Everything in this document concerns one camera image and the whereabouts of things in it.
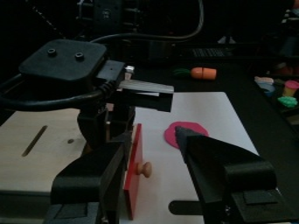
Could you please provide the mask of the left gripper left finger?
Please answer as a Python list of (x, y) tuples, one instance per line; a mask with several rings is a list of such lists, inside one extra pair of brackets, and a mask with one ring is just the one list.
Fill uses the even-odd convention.
[(127, 131), (61, 171), (43, 224), (119, 224), (131, 143)]

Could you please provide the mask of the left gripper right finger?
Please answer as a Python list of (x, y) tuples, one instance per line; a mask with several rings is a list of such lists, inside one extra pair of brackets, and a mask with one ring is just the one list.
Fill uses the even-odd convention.
[(272, 163), (232, 143), (185, 127), (175, 140), (199, 197), (194, 210), (205, 224), (273, 224), (299, 221), (277, 187)]

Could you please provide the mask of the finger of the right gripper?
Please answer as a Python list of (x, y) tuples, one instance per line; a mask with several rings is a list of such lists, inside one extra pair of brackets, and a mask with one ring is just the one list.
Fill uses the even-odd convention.
[(113, 117), (110, 121), (110, 136), (113, 138), (122, 135), (133, 129), (133, 123), (137, 115), (137, 107), (126, 103), (117, 103), (113, 109)]
[(90, 148), (98, 149), (109, 140), (109, 113), (81, 112), (78, 123)]

